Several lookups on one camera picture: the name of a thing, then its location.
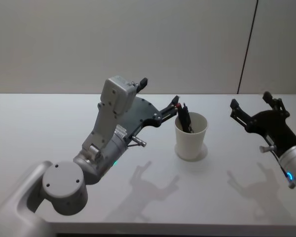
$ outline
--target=white table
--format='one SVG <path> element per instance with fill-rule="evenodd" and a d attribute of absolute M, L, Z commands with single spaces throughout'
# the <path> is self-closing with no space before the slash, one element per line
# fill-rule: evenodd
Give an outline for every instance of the white table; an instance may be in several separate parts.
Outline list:
<path fill-rule="evenodd" d="M 162 109 L 174 95 L 140 97 Z M 296 134 L 296 95 L 280 97 Z M 143 129 L 139 137 L 147 146 L 129 149 L 88 186 L 80 213 L 62 216 L 44 201 L 37 214 L 60 232 L 296 236 L 296 190 L 288 188 L 274 157 L 259 152 L 264 140 L 230 118 L 232 98 L 250 115 L 269 109 L 261 95 L 181 95 L 190 111 L 209 121 L 204 159 L 176 156 L 171 119 Z M 33 163 L 73 159 L 93 128 L 99 99 L 0 94 L 0 202 Z M 135 174 L 137 167 L 143 168 Z"/>

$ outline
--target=white paper cup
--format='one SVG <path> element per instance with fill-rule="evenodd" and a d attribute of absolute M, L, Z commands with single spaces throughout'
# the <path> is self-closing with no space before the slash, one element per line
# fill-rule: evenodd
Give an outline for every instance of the white paper cup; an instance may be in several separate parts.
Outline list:
<path fill-rule="evenodd" d="M 196 159 L 200 154 L 205 132 L 208 127 L 207 120 L 204 116 L 194 112 L 190 112 L 189 116 L 194 133 L 183 132 L 179 117 L 175 120 L 177 137 L 175 152 L 180 158 L 185 160 Z"/>

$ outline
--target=white wall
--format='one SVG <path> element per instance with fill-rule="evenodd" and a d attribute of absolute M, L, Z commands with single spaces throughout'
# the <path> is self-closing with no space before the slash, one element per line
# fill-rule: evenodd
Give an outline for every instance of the white wall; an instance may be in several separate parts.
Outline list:
<path fill-rule="evenodd" d="M 0 0 L 0 93 L 236 93 L 255 0 Z"/>
<path fill-rule="evenodd" d="M 296 0 L 260 0 L 240 93 L 296 94 Z"/>

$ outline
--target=pen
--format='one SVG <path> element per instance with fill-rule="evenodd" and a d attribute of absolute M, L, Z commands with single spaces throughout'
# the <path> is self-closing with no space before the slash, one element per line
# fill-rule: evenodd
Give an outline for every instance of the pen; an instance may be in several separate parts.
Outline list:
<path fill-rule="evenodd" d="M 183 132 L 194 133 L 192 126 L 191 126 L 191 118 L 189 116 L 187 106 L 185 105 L 185 103 L 183 103 L 183 105 L 184 106 L 182 108 L 180 103 L 177 104 L 178 116 L 179 116 L 179 121 L 182 126 L 182 130 L 183 130 Z"/>

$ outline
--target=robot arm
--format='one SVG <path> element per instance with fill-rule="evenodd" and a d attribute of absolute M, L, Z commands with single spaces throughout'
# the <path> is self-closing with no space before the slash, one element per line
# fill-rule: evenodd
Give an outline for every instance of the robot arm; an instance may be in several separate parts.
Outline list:
<path fill-rule="evenodd" d="M 147 82 L 106 80 L 96 123 L 79 154 L 73 162 L 43 162 L 24 175 L 0 205 L 0 237 L 53 236 L 50 224 L 34 214 L 44 199 L 62 215 L 80 212 L 88 200 L 86 185 L 99 182 L 128 147 L 146 146 L 137 137 L 144 127 L 159 127 L 177 114 L 178 96 L 161 111 L 136 97 Z"/>
<path fill-rule="evenodd" d="M 272 110 L 262 111 L 254 116 L 246 114 L 233 99 L 231 117 L 241 124 L 248 133 L 256 133 L 264 138 L 268 147 L 260 146 L 262 153 L 271 152 L 279 163 L 289 187 L 296 186 L 296 136 L 287 126 L 285 120 L 290 113 L 285 109 L 281 99 L 274 99 L 269 92 L 264 93 L 263 100 Z"/>

